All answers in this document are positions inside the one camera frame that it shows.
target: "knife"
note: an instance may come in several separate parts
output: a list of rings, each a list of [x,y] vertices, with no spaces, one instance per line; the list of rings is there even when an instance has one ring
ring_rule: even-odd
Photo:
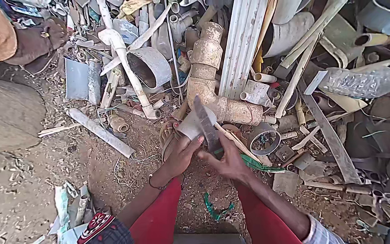
[[[207,145],[209,146],[209,152],[214,155],[214,152],[221,149],[222,145],[219,141],[219,137],[216,134],[216,130],[214,129],[207,112],[205,111],[204,106],[201,103],[201,99],[198,95],[195,96],[194,102],[195,114],[198,117],[200,128],[204,134],[205,140],[207,141]]]

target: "white wire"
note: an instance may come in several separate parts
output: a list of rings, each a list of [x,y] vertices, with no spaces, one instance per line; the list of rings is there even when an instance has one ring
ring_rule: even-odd
[[[158,93],[154,94],[154,95],[151,96],[149,99],[151,99],[152,97],[156,96],[156,95],[159,94],[159,93],[166,92],[166,91],[169,91],[169,90],[175,89],[175,88],[180,88],[180,87],[186,85],[186,83],[189,81],[189,77],[191,77],[191,73],[192,73],[192,66],[191,66],[191,69],[189,70],[189,74],[188,74],[188,76],[186,77],[186,80],[185,80],[185,82],[183,82],[183,84],[181,84],[180,86],[177,86],[177,87],[172,87],[172,86],[171,86],[171,88],[168,88],[168,89],[166,89],[166,90],[163,90],[163,91],[161,91],[161,92],[158,92]]]

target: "wrist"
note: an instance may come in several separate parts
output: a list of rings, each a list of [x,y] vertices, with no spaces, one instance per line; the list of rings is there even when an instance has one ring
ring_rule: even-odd
[[[163,166],[161,166],[153,173],[150,183],[155,187],[162,187],[165,186],[171,179],[172,176],[163,168]]]

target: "scrap plastic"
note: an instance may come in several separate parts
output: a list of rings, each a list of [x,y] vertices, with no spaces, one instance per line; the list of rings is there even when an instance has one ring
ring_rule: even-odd
[[[372,99],[390,92],[390,68],[354,73],[348,69],[327,68],[328,73],[320,82],[319,88],[328,92],[353,98]]]
[[[204,203],[205,203],[205,206],[206,206],[207,210],[209,211],[211,217],[216,221],[221,219],[226,213],[228,213],[231,209],[234,208],[234,204],[230,203],[228,208],[225,208],[223,210],[215,210],[213,207],[213,203],[211,203],[209,201],[209,194],[207,192],[204,193]]]

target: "rusty metal pipe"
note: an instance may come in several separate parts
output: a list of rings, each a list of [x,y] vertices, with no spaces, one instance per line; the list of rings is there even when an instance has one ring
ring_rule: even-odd
[[[214,93],[215,75],[222,56],[220,46],[222,27],[214,22],[203,25],[200,40],[196,41],[191,55],[192,72],[188,82],[188,103],[192,108],[198,94],[202,103],[210,108],[218,122],[229,121],[246,125],[258,125],[263,120],[260,105],[229,100]]]

